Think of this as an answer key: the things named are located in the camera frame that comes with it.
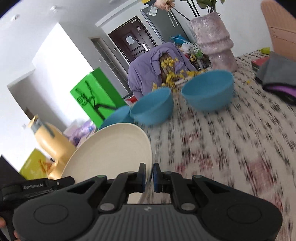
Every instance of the door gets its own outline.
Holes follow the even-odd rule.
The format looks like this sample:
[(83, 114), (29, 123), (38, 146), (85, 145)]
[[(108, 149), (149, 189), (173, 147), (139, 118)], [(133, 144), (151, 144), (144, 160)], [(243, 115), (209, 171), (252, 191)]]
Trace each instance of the door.
[(141, 10), (142, 15), (147, 19), (147, 22), (158, 31), (161, 36), (161, 40), (165, 43), (174, 42), (170, 37), (176, 35), (182, 35), (186, 40), (188, 40), (180, 23), (176, 19), (172, 12), (168, 13), (166, 10), (158, 9), (155, 16), (148, 14), (149, 7)]
[(138, 17), (134, 17), (109, 34), (129, 62), (156, 46)]

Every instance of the yellow bag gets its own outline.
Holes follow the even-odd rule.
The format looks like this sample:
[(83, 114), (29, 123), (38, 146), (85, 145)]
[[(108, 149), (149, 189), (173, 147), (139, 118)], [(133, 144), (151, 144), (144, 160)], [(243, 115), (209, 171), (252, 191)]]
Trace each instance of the yellow bag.
[(25, 164), (20, 170), (20, 174), (27, 180), (46, 178), (53, 162), (41, 151), (34, 149)]

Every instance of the white wall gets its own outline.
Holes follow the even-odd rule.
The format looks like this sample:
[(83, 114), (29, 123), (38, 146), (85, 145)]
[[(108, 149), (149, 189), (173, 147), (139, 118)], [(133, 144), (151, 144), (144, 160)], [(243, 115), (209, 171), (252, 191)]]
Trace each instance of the white wall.
[(21, 80), (32, 72), (32, 65), (12, 74), (2, 74), (0, 79), (0, 154), (19, 171), (34, 148), (41, 149), (33, 132), (23, 129), (29, 118), (22, 111), (7, 85)]
[(71, 38), (73, 43), (87, 60), (87, 62), (90, 64), (90, 66), (93, 69), (100, 67), (119, 94), (121, 96), (127, 95), (127, 90), (105, 62), (101, 54), (97, 51), (92, 41), (88, 38), (88, 32), (83, 29), (83, 27), (74, 25), (72, 23), (60, 24), (66, 34)]
[(61, 131), (76, 119), (88, 120), (70, 90), (93, 69), (60, 24), (52, 29), (32, 62), (36, 70), (18, 84), (20, 106)]
[(119, 26), (124, 24), (125, 22), (129, 21), (135, 16), (138, 16), (140, 21), (144, 24), (148, 32), (151, 34), (152, 38), (155, 40), (157, 45), (161, 45), (160, 39), (157, 37), (156, 33), (154, 30), (149, 26), (148, 23), (146, 23), (146, 19), (143, 17), (143, 15), (140, 12), (140, 9), (144, 8), (144, 4), (142, 2), (138, 2), (136, 4), (132, 4), (130, 8), (127, 8), (125, 11), (120, 12), (117, 14), (115, 17), (110, 18), (107, 20), (105, 23), (103, 23), (100, 27), (102, 30), (106, 33), (109, 34), (113, 30), (117, 29)]
[[(226, 0), (224, 5), (218, 0), (216, 11), (221, 14), (230, 38), (234, 42), (232, 52), (240, 56), (263, 47), (272, 47), (269, 31), (261, 11), (262, 0)], [(176, 9), (189, 19), (194, 15), (188, 4), (175, 1)], [(198, 8), (201, 15), (206, 15), (206, 9)], [(188, 27), (188, 20), (175, 12), (175, 15), (189, 38), (193, 38)]]

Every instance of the hand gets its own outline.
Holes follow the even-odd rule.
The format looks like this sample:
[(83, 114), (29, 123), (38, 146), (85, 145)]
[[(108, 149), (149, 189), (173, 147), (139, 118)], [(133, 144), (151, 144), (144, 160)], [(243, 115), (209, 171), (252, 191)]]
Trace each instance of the hand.
[[(6, 226), (5, 220), (0, 217), (0, 228), (4, 228)], [(15, 237), (17, 238), (16, 241), (20, 241), (18, 234), (16, 231), (14, 232)]]

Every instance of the purple jacket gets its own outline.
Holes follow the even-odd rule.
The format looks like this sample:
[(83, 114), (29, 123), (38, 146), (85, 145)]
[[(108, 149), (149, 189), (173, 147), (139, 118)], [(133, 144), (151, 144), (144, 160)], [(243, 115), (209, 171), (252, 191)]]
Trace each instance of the purple jacket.
[(161, 86), (159, 58), (168, 53), (172, 58), (178, 58), (175, 63), (175, 73), (180, 70), (196, 71), (189, 59), (174, 43), (165, 43), (156, 46), (147, 53), (140, 55), (131, 62), (128, 69), (128, 85), (137, 99), (152, 91), (153, 83)]

